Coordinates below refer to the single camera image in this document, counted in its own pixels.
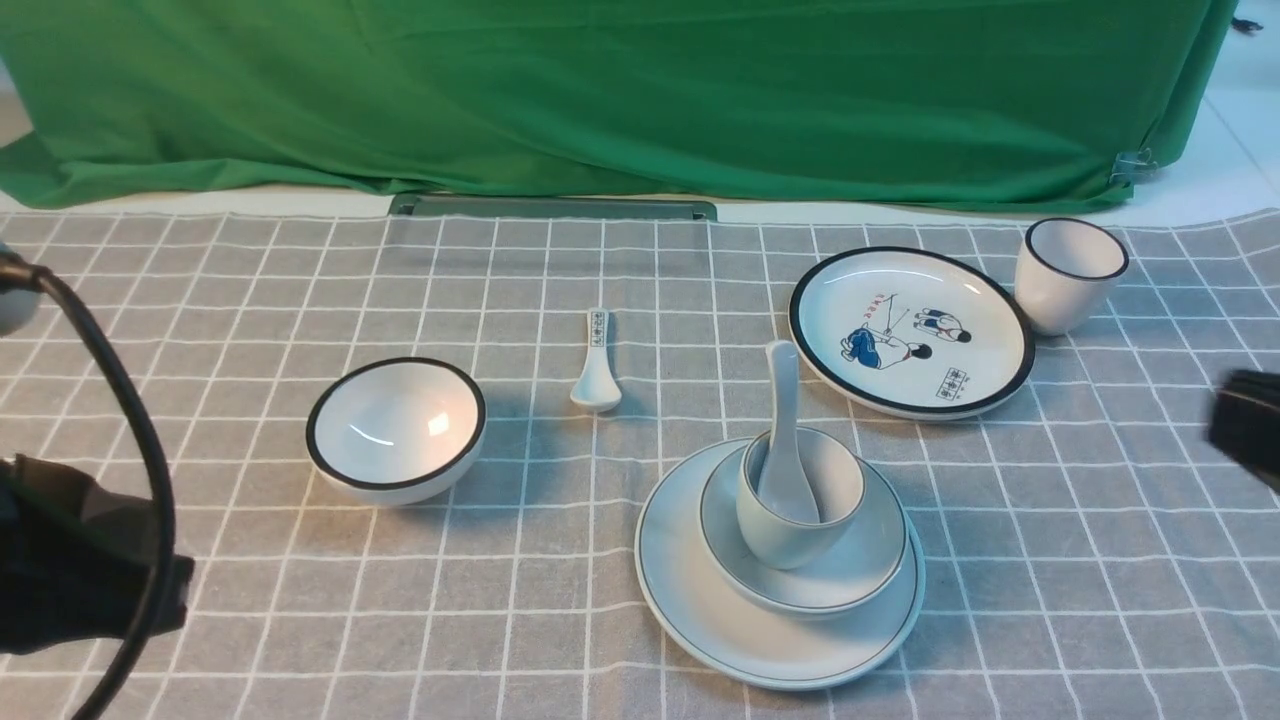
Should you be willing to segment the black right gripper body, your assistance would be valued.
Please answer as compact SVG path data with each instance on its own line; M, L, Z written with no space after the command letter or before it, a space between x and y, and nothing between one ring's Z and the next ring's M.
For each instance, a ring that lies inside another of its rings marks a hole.
M1272 491L1279 489L1279 374L1238 369L1216 389L1206 439Z

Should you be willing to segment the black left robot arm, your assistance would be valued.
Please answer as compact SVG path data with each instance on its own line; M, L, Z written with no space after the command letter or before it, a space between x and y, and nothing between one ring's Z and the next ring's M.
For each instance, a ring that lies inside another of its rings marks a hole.
M160 503L22 454L3 460L1 483L3 652L124 639L156 562Z

